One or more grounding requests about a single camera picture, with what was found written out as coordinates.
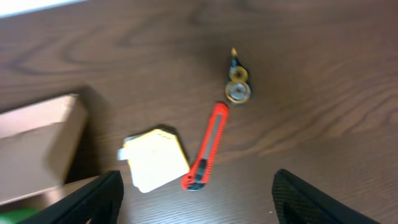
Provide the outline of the brown cardboard box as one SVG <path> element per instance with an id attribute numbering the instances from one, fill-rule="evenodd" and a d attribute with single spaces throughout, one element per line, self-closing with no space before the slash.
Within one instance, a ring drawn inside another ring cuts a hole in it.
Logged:
<path id="1" fill-rule="evenodd" d="M 74 94 L 1 113 L 1 204 L 61 187 L 87 119 Z"/>

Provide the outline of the red utility knife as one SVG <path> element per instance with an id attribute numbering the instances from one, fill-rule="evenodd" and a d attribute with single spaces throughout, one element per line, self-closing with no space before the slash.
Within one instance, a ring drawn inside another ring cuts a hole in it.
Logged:
<path id="1" fill-rule="evenodd" d="M 222 101 L 216 102 L 208 119 L 208 125 L 197 157 L 190 171 L 182 178 L 182 189 L 196 191 L 204 188 L 208 183 L 228 116 L 229 107 L 227 104 Z"/>

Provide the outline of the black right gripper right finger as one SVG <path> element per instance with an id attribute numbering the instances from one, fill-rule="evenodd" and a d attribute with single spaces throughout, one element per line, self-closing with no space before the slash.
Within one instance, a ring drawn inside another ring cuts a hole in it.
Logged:
<path id="1" fill-rule="evenodd" d="M 280 224 L 378 224 L 286 169 L 274 175 L 272 198 Z"/>

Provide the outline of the green tape roll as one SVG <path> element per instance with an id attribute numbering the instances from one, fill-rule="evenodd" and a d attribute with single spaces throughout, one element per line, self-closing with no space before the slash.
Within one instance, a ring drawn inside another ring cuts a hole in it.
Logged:
<path id="1" fill-rule="evenodd" d="M 39 212 L 40 210 L 36 208 L 2 208 L 0 216 L 1 224 L 16 224 Z"/>

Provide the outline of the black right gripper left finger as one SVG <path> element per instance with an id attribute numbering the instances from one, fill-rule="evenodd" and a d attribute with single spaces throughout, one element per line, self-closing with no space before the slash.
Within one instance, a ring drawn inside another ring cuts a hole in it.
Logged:
<path id="1" fill-rule="evenodd" d="M 22 224 L 115 224 L 124 196 L 121 173 L 111 170 Z"/>

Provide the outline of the white yellow sticky note pad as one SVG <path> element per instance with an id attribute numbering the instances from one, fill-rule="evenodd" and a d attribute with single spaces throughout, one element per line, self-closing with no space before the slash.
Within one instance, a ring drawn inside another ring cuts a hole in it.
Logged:
<path id="1" fill-rule="evenodd" d="M 190 171 L 177 135 L 164 129 L 126 138 L 117 158 L 127 161 L 133 185 L 142 193 L 155 190 Z"/>

